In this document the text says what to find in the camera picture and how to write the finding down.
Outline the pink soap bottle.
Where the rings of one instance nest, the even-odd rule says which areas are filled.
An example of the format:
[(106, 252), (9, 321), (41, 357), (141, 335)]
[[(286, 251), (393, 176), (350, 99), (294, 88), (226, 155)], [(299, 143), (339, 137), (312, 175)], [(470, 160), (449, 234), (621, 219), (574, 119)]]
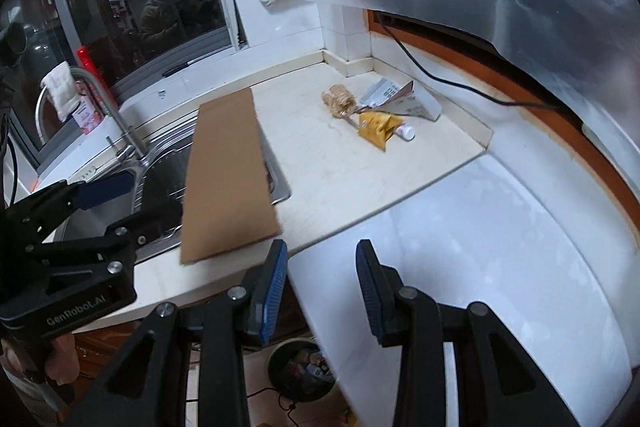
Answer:
[(72, 116), (84, 135), (90, 134), (104, 121), (104, 115), (100, 104), (96, 101), (91, 89), (81, 80), (75, 81), (75, 87), (79, 96), (79, 103)]

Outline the stainless steel sink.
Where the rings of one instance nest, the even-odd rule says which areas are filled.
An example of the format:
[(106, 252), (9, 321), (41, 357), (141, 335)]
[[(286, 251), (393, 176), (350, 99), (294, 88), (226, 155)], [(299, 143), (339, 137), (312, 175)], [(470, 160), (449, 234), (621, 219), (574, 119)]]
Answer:
[[(186, 193), (186, 170), (197, 119), (198, 117), (192, 116), (174, 129), (165, 130), (151, 140), (146, 164), (140, 164), (137, 159), (129, 159), (123, 164), (107, 169), (104, 176), (121, 171), (133, 174), (136, 181), (134, 188), (101, 206), (77, 210), (54, 232), (53, 240), (70, 241), (100, 236), (105, 232), (107, 225), (131, 213), (154, 208), (168, 200), (183, 202)], [(258, 129), (271, 204), (277, 205), (289, 199), (292, 190), (259, 124)], [(178, 225), (160, 239), (139, 248), (136, 265), (179, 247), (180, 235), (181, 225)]]

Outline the grey printed paper packet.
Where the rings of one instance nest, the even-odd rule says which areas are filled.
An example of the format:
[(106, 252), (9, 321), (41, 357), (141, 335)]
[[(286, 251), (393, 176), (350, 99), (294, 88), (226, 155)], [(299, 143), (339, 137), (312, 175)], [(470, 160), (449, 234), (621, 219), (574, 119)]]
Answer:
[(396, 116), (410, 116), (436, 121), (442, 106), (426, 88), (414, 81), (402, 87), (392, 80), (381, 78), (360, 98), (359, 105)]

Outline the round green trash bin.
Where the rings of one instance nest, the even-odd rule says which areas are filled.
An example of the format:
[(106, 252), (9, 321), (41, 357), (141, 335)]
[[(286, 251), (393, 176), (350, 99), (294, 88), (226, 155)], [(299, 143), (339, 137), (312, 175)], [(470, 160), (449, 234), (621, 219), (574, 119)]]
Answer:
[(336, 384), (320, 347), (309, 338), (291, 339), (274, 349), (267, 363), (267, 377), (283, 398), (298, 403), (319, 401)]

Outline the brown cardboard sheet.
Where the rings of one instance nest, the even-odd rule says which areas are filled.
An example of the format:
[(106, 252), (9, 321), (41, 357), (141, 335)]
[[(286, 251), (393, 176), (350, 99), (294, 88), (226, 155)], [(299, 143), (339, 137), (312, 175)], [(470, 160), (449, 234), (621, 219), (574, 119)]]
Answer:
[(252, 91), (201, 105), (186, 170), (180, 262), (192, 265), (280, 232)]

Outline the brown paper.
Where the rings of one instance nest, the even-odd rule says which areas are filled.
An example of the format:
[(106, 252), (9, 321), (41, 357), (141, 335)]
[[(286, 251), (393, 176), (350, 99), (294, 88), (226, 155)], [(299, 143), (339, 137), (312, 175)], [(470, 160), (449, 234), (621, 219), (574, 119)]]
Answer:
[(349, 118), (356, 112), (356, 98), (342, 84), (334, 84), (329, 87), (328, 90), (322, 92), (321, 98), (335, 118)]

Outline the small white medicine bottle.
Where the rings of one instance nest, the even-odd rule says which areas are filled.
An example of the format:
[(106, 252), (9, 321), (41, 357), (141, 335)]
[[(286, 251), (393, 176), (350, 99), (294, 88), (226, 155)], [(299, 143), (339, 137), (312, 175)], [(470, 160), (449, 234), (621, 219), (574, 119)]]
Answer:
[(394, 135), (399, 136), (401, 140), (411, 142), (416, 137), (416, 132), (408, 124), (401, 124), (394, 130)]

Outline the yellow wrapper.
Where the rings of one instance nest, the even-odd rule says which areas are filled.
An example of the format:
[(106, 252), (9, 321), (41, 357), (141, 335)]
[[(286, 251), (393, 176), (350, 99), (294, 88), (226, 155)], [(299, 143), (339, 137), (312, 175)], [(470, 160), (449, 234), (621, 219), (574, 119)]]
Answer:
[(363, 112), (358, 116), (358, 135), (383, 152), (386, 143), (404, 121), (393, 114)]

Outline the chrome kitchen faucet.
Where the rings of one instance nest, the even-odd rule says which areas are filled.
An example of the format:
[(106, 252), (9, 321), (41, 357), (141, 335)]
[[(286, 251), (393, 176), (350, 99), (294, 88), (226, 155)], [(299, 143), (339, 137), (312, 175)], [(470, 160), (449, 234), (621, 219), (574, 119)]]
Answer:
[(93, 132), (110, 117), (119, 129), (120, 139), (125, 142), (119, 150), (111, 138), (106, 138), (118, 160), (135, 157), (138, 161), (144, 161), (148, 156), (148, 148), (138, 137), (134, 127), (120, 115), (111, 93), (104, 87), (103, 82), (87, 69), (72, 67), (63, 62), (40, 81), (35, 125), (42, 145), (50, 140), (44, 125), (44, 106), (47, 102), (54, 107), (59, 121), (65, 122), (72, 118), (83, 134)]

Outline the white cloth on faucet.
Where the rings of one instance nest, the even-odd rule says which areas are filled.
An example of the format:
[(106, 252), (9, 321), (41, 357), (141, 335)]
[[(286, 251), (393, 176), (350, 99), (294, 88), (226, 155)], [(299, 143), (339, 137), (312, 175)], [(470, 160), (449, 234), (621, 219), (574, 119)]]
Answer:
[(40, 87), (47, 90), (58, 120), (65, 122), (76, 112), (84, 101), (76, 86), (76, 80), (70, 71), (70, 65), (64, 61), (52, 68), (42, 80)]

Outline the white wall-mounted holder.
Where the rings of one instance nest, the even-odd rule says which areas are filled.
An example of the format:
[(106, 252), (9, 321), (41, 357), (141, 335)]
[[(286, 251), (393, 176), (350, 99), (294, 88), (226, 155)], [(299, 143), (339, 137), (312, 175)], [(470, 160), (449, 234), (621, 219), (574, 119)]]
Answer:
[(235, 0), (219, 0), (224, 21), (226, 22), (232, 46), (239, 51), (246, 45), (240, 13)]

